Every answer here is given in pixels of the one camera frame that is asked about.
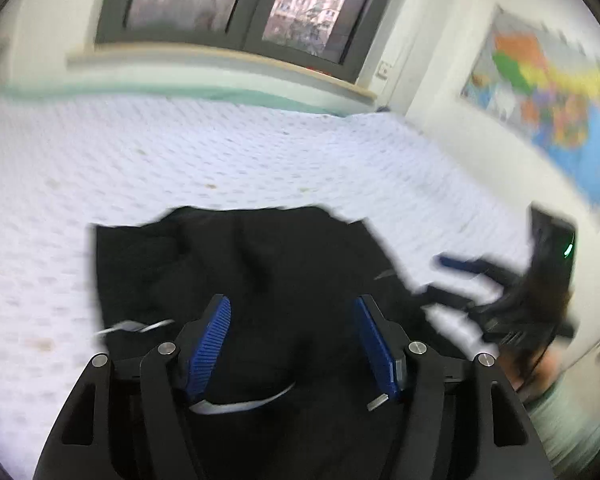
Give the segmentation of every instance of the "mattress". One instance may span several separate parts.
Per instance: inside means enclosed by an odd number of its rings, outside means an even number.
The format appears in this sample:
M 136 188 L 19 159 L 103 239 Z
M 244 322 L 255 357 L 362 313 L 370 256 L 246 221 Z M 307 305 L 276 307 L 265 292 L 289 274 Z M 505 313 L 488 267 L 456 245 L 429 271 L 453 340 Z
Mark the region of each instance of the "mattress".
M 0 461 L 14 479 L 32 477 L 66 396 L 103 350 L 93 223 L 141 224 L 181 205 L 308 204 L 367 218 L 412 288 L 436 281 L 488 300 L 497 289 L 432 257 L 492 254 L 522 269 L 530 256 L 524 219 L 390 113 L 0 98 Z

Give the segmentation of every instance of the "wall socket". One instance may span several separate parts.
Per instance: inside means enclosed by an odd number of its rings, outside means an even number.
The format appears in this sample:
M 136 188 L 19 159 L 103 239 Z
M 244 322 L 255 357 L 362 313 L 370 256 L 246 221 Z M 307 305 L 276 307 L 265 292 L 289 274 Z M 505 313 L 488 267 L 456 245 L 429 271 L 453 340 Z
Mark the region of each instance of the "wall socket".
M 378 65 L 378 71 L 376 72 L 376 75 L 380 79 L 387 79 L 389 77 L 389 70 L 391 70 L 391 65 L 386 61 L 381 61 Z

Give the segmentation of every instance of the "colorful wall map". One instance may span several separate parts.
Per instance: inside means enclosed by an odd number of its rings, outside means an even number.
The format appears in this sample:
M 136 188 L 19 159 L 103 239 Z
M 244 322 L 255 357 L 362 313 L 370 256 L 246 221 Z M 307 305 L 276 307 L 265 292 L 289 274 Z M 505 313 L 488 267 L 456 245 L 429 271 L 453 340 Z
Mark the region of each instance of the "colorful wall map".
M 600 66 L 506 12 L 462 95 L 543 150 L 600 215 Z

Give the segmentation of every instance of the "window frame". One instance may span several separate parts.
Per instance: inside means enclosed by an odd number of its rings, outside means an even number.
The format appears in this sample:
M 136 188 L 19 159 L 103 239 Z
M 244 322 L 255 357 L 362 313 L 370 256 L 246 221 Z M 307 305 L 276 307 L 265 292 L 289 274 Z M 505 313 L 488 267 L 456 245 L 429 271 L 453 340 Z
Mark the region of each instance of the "window frame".
M 359 6 L 359 12 L 353 23 L 349 13 L 347 27 L 352 34 L 347 37 L 347 44 L 339 60 L 325 59 L 291 46 L 264 40 L 262 36 L 275 1 L 236 0 L 225 31 L 211 32 L 178 30 L 169 25 L 126 28 L 126 17 L 132 0 L 103 0 L 95 43 L 171 42 L 214 46 L 278 59 L 355 83 L 389 0 L 363 0 L 362 4 L 361 0 L 354 2 L 354 5 Z M 344 21 L 347 1 L 344 0 L 333 30 L 338 26 L 340 17 Z

